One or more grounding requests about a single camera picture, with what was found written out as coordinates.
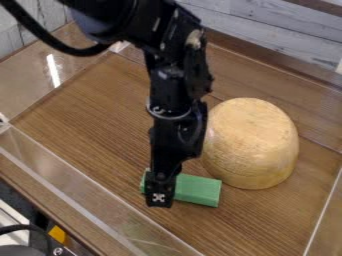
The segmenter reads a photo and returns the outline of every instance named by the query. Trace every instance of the green block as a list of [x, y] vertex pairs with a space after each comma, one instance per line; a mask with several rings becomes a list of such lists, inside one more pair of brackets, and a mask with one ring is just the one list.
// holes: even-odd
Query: green block
[[[176, 178], [175, 200], [218, 207], [220, 188], [220, 180], [179, 174]], [[144, 193], [144, 176], [140, 182], [140, 191]]]

